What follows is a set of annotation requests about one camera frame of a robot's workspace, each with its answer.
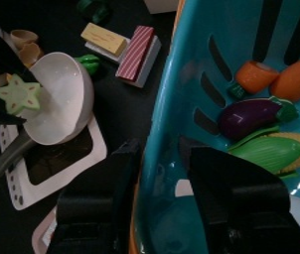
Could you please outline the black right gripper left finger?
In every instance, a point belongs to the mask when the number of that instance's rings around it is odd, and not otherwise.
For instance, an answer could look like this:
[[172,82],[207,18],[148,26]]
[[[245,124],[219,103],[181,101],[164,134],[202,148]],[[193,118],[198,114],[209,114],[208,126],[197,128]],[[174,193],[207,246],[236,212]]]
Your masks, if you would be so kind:
[[132,139],[75,177],[59,196],[47,254],[129,254],[140,163],[141,146]]

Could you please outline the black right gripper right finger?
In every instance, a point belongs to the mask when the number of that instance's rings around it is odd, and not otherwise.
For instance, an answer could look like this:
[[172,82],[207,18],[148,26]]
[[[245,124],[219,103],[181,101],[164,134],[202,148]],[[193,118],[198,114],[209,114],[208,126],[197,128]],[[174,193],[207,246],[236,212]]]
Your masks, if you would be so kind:
[[211,147],[190,149],[189,178],[211,254],[300,254],[284,182]]

